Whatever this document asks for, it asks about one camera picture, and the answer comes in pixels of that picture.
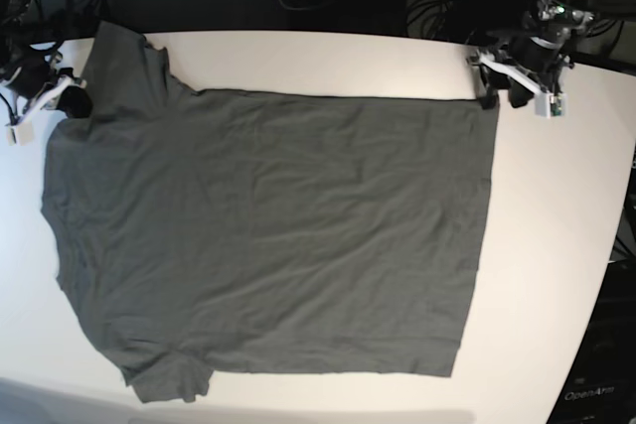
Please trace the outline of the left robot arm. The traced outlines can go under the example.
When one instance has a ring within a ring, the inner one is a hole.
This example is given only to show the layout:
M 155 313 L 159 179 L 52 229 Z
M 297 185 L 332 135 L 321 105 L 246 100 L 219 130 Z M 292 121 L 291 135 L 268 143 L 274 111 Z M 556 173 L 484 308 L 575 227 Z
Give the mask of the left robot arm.
M 505 91 L 512 107 L 532 103 L 553 118 L 565 113 L 561 76 L 573 68 L 580 42 L 604 21 L 634 20 L 635 0 L 484 0 L 480 12 L 479 45 L 467 62 L 481 81 L 482 108 L 498 107 Z

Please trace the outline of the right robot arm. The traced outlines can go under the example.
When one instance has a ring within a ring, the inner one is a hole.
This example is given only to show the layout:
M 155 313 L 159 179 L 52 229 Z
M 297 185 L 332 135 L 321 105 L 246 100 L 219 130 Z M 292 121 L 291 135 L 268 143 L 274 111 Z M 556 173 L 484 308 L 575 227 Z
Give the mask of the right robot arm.
M 8 125 L 17 127 L 27 122 L 40 110 L 57 110 L 69 118 L 87 118 L 93 103 L 85 91 L 86 81 L 75 75 L 71 68 L 61 68 L 61 47 L 73 26 L 75 0 L 64 0 L 62 26 L 53 43 L 46 48 L 35 48 L 28 42 L 28 33 L 22 18 L 36 0 L 1 0 L 1 86 L 17 101 L 1 96 L 6 109 Z

